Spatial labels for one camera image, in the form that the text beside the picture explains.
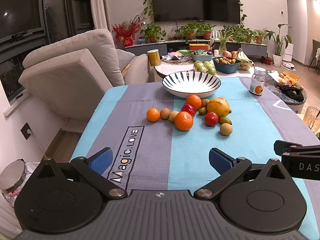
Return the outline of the vase with green plant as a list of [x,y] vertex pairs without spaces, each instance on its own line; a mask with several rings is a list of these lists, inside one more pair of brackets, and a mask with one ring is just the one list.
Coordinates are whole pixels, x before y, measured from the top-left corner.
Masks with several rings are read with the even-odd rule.
[[219,55],[222,55],[227,50],[226,43],[233,40],[233,32],[226,29],[218,30],[217,38],[220,41]]

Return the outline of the tv cabinet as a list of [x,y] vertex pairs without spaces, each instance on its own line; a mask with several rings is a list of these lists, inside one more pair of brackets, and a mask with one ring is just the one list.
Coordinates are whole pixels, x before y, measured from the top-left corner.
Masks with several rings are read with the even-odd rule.
[[[170,52],[176,52],[178,50],[208,50],[214,51],[220,48],[220,41],[215,40],[212,45],[210,45],[209,40],[196,39],[196,40],[172,40],[172,41],[160,41],[157,43],[146,43],[146,44],[135,44],[132,46],[125,47],[125,50],[134,53],[136,56],[146,54],[147,51],[158,49],[161,56],[167,55]],[[241,48],[247,56],[256,57],[267,57],[268,46],[265,44],[257,43],[236,43],[233,41],[226,42],[227,51],[237,51]]]

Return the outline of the tray of green apples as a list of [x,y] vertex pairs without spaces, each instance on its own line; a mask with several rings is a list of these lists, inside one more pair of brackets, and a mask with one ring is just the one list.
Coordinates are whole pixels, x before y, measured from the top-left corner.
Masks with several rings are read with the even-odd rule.
[[196,61],[193,65],[194,70],[203,73],[209,73],[210,75],[216,75],[216,69],[211,61]]

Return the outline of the small green fruit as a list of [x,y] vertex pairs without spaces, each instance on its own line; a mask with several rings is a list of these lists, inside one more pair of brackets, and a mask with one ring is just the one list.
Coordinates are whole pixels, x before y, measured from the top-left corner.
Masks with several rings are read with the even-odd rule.
[[222,124],[229,124],[232,125],[232,122],[230,119],[228,119],[226,116],[222,116],[219,118],[219,123]]
[[206,107],[201,107],[199,109],[199,115],[206,115],[208,113],[207,108]]

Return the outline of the small orange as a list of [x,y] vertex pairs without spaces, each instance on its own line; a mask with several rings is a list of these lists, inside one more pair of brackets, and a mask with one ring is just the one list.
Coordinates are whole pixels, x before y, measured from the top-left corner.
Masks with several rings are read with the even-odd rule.
[[160,111],[156,108],[150,108],[146,113],[146,118],[149,122],[157,122],[160,116]]

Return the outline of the tall leafy floor plant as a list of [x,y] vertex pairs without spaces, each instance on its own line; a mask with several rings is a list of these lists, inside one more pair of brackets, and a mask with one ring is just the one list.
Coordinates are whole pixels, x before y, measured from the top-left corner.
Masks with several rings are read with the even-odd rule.
[[281,36],[281,28],[283,26],[287,26],[291,29],[291,26],[288,24],[278,24],[278,32],[272,30],[265,29],[265,36],[264,39],[268,38],[269,40],[273,40],[274,45],[274,53],[272,54],[273,58],[273,65],[279,67],[282,63],[282,50],[283,45],[285,45],[285,49],[288,47],[290,43],[292,43],[292,38],[290,35],[283,35]]

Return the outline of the red tomato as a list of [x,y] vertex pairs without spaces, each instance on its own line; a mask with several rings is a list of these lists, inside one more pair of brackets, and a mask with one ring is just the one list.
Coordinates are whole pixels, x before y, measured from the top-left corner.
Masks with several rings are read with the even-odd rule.
[[204,116],[204,124],[208,127],[214,127],[219,122],[219,116],[215,112],[208,112]]
[[192,106],[190,104],[183,105],[181,108],[181,111],[189,113],[192,117],[194,117],[196,114],[196,110],[195,110],[194,106]]

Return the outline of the grey cushion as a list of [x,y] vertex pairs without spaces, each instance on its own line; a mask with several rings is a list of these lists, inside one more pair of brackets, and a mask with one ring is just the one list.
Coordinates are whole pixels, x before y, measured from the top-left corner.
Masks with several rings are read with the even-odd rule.
[[125,67],[135,58],[135,54],[121,49],[116,49],[116,53],[118,57],[119,68],[122,72]]

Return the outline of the yellow fruit basket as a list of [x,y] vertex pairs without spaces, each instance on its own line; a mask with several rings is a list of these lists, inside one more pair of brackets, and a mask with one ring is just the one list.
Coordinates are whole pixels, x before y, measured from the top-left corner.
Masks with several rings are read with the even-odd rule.
[[279,74],[279,77],[285,80],[286,84],[296,86],[301,78],[291,72],[282,72]]

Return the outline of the large front orange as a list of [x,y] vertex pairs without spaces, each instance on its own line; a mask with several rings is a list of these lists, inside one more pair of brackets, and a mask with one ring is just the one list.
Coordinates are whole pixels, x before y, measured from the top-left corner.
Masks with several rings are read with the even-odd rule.
[[174,119],[174,123],[180,131],[188,131],[193,126],[193,117],[188,112],[179,112]]

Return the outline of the brown kiwi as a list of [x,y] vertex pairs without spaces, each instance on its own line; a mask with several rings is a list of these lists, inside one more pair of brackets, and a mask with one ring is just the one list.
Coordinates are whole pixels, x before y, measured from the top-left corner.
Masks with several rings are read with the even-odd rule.
[[169,120],[170,120],[171,122],[174,122],[176,116],[178,115],[178,113],[179,113],[178,111],[171,111],[170,114],[169,114]]
[[229,136],[233,132],[233,127],[231,124],[224,123],[220,125],[220,133],[224,136]]
[[168,108],[161,109],[161,111],[160,111],[161,118],[164,119],[164,120],[168,120],[170,112],[171,111]]

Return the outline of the white blue striped bowl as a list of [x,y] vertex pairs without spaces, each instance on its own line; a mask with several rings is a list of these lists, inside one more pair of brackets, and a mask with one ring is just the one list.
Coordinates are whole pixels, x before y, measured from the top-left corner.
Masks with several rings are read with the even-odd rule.
[[190,95],[207,98],[220,88],[221,80],[209,73],[190,70],[165,76],[162,85],[169,93],[180,98],[186,99]]

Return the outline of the potted plant left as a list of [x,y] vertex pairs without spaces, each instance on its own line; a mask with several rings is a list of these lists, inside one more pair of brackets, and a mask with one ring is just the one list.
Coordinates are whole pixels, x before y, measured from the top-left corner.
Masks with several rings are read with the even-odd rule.
[[158,40],[162,40],[167,33],[160,26],[148,23],[140,31],[140,34],[144,35],[146,42],[156,43]]

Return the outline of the red flower arrangement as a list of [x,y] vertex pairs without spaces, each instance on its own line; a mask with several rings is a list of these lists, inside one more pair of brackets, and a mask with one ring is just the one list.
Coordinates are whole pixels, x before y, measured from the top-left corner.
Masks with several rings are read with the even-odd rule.
[[136,33],[140,32],[141,27],[142,19],[139,15],[136,15],[129,22],[113,24],[112,32],[117,43],[122,43],[124,47],[129,47],[133,45]]

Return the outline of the white oval coffee table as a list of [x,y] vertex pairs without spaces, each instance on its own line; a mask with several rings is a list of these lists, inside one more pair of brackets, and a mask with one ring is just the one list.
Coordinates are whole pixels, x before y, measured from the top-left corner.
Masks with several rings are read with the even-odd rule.
[[178,72],[200,72],[201,74],[212,74],[217,77],[223,76],[245,76],[251,77],[254,70],[254,62],[247,59],[236,59],[232,57],[216,57],[212,61],[196,61],[193,64],[166,64],[156,66],[156,73],[161,78]]

